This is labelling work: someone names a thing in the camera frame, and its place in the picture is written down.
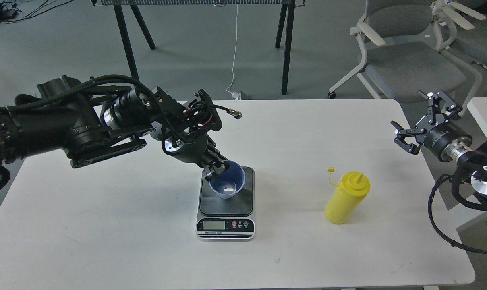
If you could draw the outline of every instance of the gray chair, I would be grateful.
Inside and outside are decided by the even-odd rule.
[[[485,4],[487,0],[457,0],[456,2],[469,8],[477,8]],[[475,63],[481,64],[483,68],[487,69],[487,16],[485,20],[478,20],[470,15],[464,17],[474,26],[474,29],[465,30],[447,21],[447,25],[442,28],[444,38],[448,38],[445,45],[451,48],[450,52],[454,54],[456,54],[455,51],[464,53],[471,57]]]
[[[400,103],[424,101],[423,92],[453,92],[466,77],[449,59],[423,42],[386,45],[383,38],[418,35],[433,22],[431,0],[367,0],[365,14],[350,34],[355,35],[361,50],[360,63],[334,84],[328,97],[356,75],[375,98],[381,98],[374,86],[386,97]],[[366,41],[376,48],[367,49]]]

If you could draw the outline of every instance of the table leg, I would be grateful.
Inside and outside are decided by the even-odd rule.
[[[118,22],[118,28],[120,29],[120,36],[122,37],[123,48],[125,49],[125,56],[127,57],[129,69],[131,70],[131,77],[139,80],[136,62],[134,61],[133,48],[131,47],[129,33],[127,32],[127,25],[125,24],[125,18],[123,17],[122,6],[113,5],[113,7],[114,14],[116,15],[116,21]]]
[[[292,48],[293,16],[295,12],[295,0],[288,4],[288,17],[286,20],[286,40],[284,41],[284,62],[282,65],[281,94],[286,95],[288,87],[288,72],[290,69],[290,51]]]
[[[143,17],[141,16],[140,9],[138,8],[138,5],[130,5],[131,9],[134,13],[134,17],[136,17],[136,20],[138,24],[140,25],[141,31],[143,32],[143,35],[145,36],[145,39],[147,40],[148,46],[150,46],[151,50],[155,49],[155,44],[152,40],[152,37],[150,35],[150,32],[148,32],[148,28],[146,27],[145,20],[143,20]]]
[[[288,8],[288,3],[281,5],[281,14],[279,16],[279,25],[277,25],[277,36],[276,36],[276,48],[280,47],[282,28],[284,27],[284,19],[286,18],[286,9]]]

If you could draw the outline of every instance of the connector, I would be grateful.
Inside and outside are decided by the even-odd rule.
[[[237,92],[232,92],[232,93],[231,93],[231,97],[232,97],[234,100],[236,100],[236,101],[238,101],[238,100],[242,99],[241,94],[240,94],[240,93],[237,93]]]
[[[242,118],[242,112],[240,112],[240,111],[236,111],[236,110],[233,110],[233,109],[229,109],[227,111],[227,113],[230,114],[231,116],[233,116],[236,120]]]

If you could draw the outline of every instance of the robotic arm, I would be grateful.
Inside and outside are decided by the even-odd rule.
[[[114,83],[134,88],[103,86]],[[65,151],[73,168],[84,167],[140,150],[146,146],[140,137],[151,134],[165,154],[197,164],[211,180],[225,170],[226,159],[207,135],[222,128],[216,109],[241,118],[241,112],[214,105],[204,90],[181,105],[161,88],[151,91],[122,75],[91,77],[84,83],[63,76],[37,88],[41,99],[18,95],[15,106],[0,107],[0,167],[56,149]],[[96,106],[102,106],[99,115]]]
[[[396,128],[394,142],[410,154],[418,154],[424,146],[441,162],[455,161],[457,169],[453,176],[448,177],[448,180],[452,180],[453,197],[466,207],[487,211],[487,142],[476,150],[470,148],[472,137],[452,123],[461,107],[444,92],[419,93],[428,100],[426,115],[414,128],[406,130],[392,121],[391,124]],[[415,137],[417,144],[406,143],[407,137]],[[459,194],[461,183],[472,185],[475,190],[473,195],[479,203],[469,202]],[[432,224],[435,226],[431,216],[431,203],[429,210]]]

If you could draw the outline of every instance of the plastic bowl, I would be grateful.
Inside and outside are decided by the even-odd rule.
[[[218,197],[228,199],[242,190],[245,184],[245,172],[234,161],[224,160],[224,164],[229,165],[229,169],[220,174],[218,178],[211,180],[209,185]]]

